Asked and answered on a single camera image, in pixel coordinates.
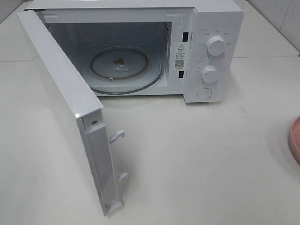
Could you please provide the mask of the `round white door-release button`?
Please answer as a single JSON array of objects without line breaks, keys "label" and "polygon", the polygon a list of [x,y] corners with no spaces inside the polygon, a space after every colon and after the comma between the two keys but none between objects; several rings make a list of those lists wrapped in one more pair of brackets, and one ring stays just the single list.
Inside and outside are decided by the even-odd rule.
[{"label": "round white door-release button", "polygon": [[202,88],[197,93],[197,96],[200,99],[210,99],[211,95],[212,95],[212,90],[209,88]]}]

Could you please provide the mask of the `white microwave door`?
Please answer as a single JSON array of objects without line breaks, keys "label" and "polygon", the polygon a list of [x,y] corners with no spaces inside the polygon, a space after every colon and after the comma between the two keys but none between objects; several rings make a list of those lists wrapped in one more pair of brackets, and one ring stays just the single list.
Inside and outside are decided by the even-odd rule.
[{"label": "white microwave door", "polygon": [[127,173],[116,176],[110,145],[125,132],[107,135],[102,117],[103,105],[52,37],[37,13],[18,13],[51,109],[97,192],[105,215],[122,205],[120,183]]}]

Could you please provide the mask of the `white microwave knob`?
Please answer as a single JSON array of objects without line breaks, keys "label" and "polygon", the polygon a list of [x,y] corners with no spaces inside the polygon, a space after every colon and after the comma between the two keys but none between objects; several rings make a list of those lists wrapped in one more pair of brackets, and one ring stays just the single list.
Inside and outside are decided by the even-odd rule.
[{"label": "white microwave knob", "polygon": [[201,78],[204,83],[214,83],[218,77],[219,70],[215,66],[207,66],[201,71]]},{"label": "white microwave knob", "polygon": [[206,49],[212,56],[219,56],[225,51],[226,41],[220,34],[215,34],[206,40]]}]

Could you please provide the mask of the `pink round plate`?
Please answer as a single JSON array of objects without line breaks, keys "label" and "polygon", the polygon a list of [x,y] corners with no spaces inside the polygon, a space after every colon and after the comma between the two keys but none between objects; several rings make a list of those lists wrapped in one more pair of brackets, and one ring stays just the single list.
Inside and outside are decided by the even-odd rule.
[{"label": "pink round plate", "polygon": [[300,164],[300,117],[297,117],[291,125],[288,142],[291,154]]}]

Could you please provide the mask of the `glass microwave turntable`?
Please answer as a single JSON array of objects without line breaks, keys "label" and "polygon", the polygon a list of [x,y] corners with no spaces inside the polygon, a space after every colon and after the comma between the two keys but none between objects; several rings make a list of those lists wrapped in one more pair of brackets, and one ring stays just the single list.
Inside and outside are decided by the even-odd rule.
[{"label": "glass microwave turntable", "polygon": [[96,93],[125,95],[142,91],[160,80],[164,65],[142,48],[106,48],[90,61],[85,81]]}]

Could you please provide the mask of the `white warning label sticker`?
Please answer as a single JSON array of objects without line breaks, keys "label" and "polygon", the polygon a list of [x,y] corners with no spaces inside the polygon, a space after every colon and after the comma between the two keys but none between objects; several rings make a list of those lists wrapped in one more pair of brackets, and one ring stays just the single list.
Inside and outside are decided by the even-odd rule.
[{"label": "white warning label sticker", "polygon": [[187,42],[176,42],[174,44],[174,69],[185,69],[186,61],[188,58],[188,43]]}]

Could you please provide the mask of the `white microwave oven body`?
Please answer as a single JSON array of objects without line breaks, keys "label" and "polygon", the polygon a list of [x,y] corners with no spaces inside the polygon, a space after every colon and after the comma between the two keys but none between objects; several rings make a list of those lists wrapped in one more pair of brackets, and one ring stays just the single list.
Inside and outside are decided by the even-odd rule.
[{"label": "white microwave oven body", "polygon": [[[95,95],[182,95],[186,103],[222,99],[244,16],[232,0],[34,0],[28,10],[37,13],[84,80],[93,56],[106,48],[142,48],[164,65],[160,80],[142,91],[106,95],[89,86]],[[219,56],[206,49],[215,34],[226,41]],[[176,42],[188,44],[185,69],[173,67]],[[207,66],[219,70],[214,83],[202,81]],[[198,98],[202,88],[212,90],[210,99]]]}]

